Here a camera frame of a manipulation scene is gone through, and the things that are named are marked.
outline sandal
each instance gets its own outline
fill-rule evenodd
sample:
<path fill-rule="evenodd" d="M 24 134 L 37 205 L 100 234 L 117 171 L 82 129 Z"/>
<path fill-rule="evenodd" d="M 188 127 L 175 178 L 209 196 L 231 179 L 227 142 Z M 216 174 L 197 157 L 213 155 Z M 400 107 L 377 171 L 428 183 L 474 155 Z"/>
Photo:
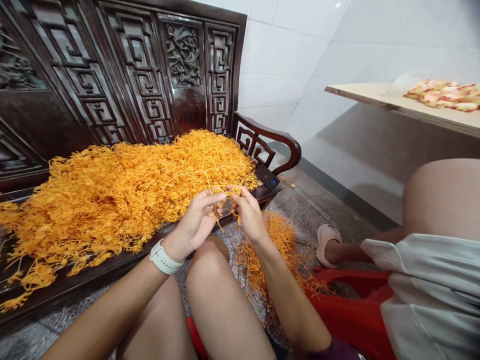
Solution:
<path fill-rule="evenodd" d="M 325 247 L 330 240 L 336 240 L 340 244 L 342 243 L 342 237 L 337 228 L 331 224 L 323 224 L 318 228 L 316 232 L 316 238 L 318 239 L 318 249 L 316 250 L 316 258 L 324 267 L 328 269 L 335 269 L 338 265 L 332 265 L 325 258 Z"/>

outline floor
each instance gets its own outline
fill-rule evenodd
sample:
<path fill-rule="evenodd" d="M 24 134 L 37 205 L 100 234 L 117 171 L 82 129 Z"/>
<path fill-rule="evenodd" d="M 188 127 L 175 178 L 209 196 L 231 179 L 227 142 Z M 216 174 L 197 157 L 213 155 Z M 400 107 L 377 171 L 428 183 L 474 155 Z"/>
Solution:
<path fill-rule="evenodd" d="M 286 161 L 277 154 L 275 163 Z M 291 169 L 281 175 L 282 191 L 269 205 L 269 210 L 278 211 L 285 217 L 293 220 L 298 239 L 305 245 L 312 245 L 306 249 L 315 249 L 317 243 L 317 228 L 321 224 L 335 225 L 346 242 L 359 242 L 375 233 L 378 233 L 370 223 L 353 212 L 349 207 L 325 190 L 317 182 L 298 168 Z M 235 258 L 234 240 L 241 234 L 236 224 L 231 223 L 224 227 L 224 232 L 218 230 L 217 235 L 224 239 L 230 250 L 230 258 Z M 309 267 L 318 265 L 315 251 L 311 251 Z M 185 288 L 185 275 L 190 262 L 187 260 L 177 274 L 180 286 Z M 340 268 L 365 268 L 359 264 L 342 264 Z M 241 282 L 241 269 L 233 266 L 233 271 Z M 39 314 L 35 322 L 21 322 L 0 328 L 0 360 L 38 359 L 57 339 L 57 337 L 71 324 L 71 322 L 85 310 L 96 298 L 103 294 L 110 285 L 96 289 L 84 289 L 71 295 L 54 311 Z M 183 293 L 186 315 L 190 309 Z M 259 318 L 266 316 L 265 307 L 259 300 L 254 300 L 253 306 Z M 286 346 L 286 340 L 279 324 L 268 329 L 272 337 L 281 345 Z"/>

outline leg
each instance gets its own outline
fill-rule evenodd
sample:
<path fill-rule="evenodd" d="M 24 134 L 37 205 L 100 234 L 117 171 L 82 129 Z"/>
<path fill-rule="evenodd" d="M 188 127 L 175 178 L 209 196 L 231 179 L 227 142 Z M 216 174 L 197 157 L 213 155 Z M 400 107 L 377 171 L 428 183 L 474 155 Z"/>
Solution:
<path fill-rule="evenodd" d="M 275 359 L 262 324 L 221 250 L 226 246 L 218 240 L 209 237 L 196 251 L 186 277 L 191 313 L 208 355 L 215 360 Z"/>
<path fill-rule="evenodd" d="M 480 241 L 480 160 L 428 163 L 409 179 L 403 195 L 405 235 L 431 234 Z"/>
<path fill-rule="evenodd" d="M 175 276 L 150 300 L 118 346 L 117 359 L 197 359 Z"/>
<path fill-rule="evenodd" d="M 404 237 L 404 229 L 402 226 L 399 226 L 386 232 L 370 236 L 369 239 L 397 243 Z M 325 247 L 325 259 L 332 265 L 337 265 L 344 261 L 372 263 L 372 258 L 362 250 L 360 245 L 361 242 L 340 243 L 335 240 L 330 240 Z"/>

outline black phone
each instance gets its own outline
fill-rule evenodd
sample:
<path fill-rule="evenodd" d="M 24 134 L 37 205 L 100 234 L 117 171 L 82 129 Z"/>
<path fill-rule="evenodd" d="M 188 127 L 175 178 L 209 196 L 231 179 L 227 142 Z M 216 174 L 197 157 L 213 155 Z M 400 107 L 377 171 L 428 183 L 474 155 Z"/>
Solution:
<path fill-rule="evenodd" d="M 260 164 L 256 168 L 255 174 L 268 190 L 273 190 L 278 184 L 280 184 L 280 179 L 264 164 Z"/>

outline knee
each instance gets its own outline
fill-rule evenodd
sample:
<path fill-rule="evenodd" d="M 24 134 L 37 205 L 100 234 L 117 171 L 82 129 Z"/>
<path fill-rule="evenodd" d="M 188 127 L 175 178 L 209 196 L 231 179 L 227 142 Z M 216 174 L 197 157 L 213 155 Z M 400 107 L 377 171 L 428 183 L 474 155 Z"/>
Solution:
<path fill-rule="evenodd" d="M 433 184 L 441 188 L 458 187 L 466 179 L 480 180 L 480 159 L 454 158 L 429 162 L 420 166 L 408 179 L 404 197 Z"/>
<path fill-rule="evenodd" d="M 229 269 L 225 254 L 213 241 L 205 241 L 193 256 L 186 276 L 186 286 L 191 288 L 198 285 L 204 287 L 208 283 L 214 284 Z"/>

